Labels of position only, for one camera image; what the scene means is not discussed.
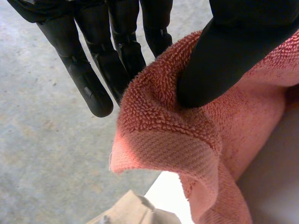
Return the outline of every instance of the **black finger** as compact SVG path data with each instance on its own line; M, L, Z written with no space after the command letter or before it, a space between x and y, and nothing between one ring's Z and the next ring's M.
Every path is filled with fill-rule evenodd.
M146 66L135 33L139 0L108 0L107 3L115 47L132 79Z
M214 7L219 2L220 8L213 9L212 2ZM276 23L272 23L269 18L262 20L265 18L264 10L260 20L255 20L256 13L248 12L247 17L240 15L240 7L230 11L231 1L227 2L227 11L223 11L223 3L211 1L212 11L219 14L216 13L203 30L178 82L178 99L185 107L203 106L221 96L299 28L299 18L288 19L279 14L281 21L277 19Z
M155 57L172 45L167 33L173 0L141 0L146 41Z
M57 50L91 112L97 117L109 115L113 103L85 56L74 19L58 17L38 27Z
M101 75L119 104L130 79L111 42L108 7L105 1L76 3L75 19Z

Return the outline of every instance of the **white surface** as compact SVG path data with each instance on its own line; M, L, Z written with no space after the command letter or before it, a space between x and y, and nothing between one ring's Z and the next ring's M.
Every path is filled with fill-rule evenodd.
M194 224L189 202L177 174L162 172L145 197L157 208L177 215L182 224Z

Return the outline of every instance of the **pink towel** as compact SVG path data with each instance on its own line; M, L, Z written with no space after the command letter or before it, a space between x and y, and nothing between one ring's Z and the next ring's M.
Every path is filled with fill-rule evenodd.
M184 109L176 100L177 78L200 33L172 45L129 85L111 169L178 173L196 224L250 224L235 181L282 117L286 90L299 83L299 32L224 95L202 108Z

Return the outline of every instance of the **black fingertip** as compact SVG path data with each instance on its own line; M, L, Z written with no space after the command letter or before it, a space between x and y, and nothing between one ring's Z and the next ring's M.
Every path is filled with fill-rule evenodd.
M110 115L113 111L113 102L109 95L102 92L93 93L90 96L90 101L87 103L90 111L99 118L104 118Z
M177 98L178 103L187 109L197 108L208 103L208 100L203 97L199 97L199 91L192 89L192 86L188 84L186 79L180 78L177 85Z
M90 111L99 118L110 115L113 111L113 102L90 64L72 63L68 71Z

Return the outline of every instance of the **black robotic finger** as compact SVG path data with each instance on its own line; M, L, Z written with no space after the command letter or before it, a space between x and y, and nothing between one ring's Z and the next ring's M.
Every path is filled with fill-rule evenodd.
M113 97L119 104L130 78L111 42L108 7L105 1L84 7L77 4L75 19Z
M173 0L140 0L143 28L149 48L157 58L172 45L167 33Z
M178 82L178 100L185 107L203 106L221 96L299 29L297 0L210 3L214 18Z
M58 17L38 23L38 27L55 47L91 112L97 117L108 116L113 102L86 58L74 18Z
M146 66L135 33L139 0L107 0L107 4L116 50L133 79Z

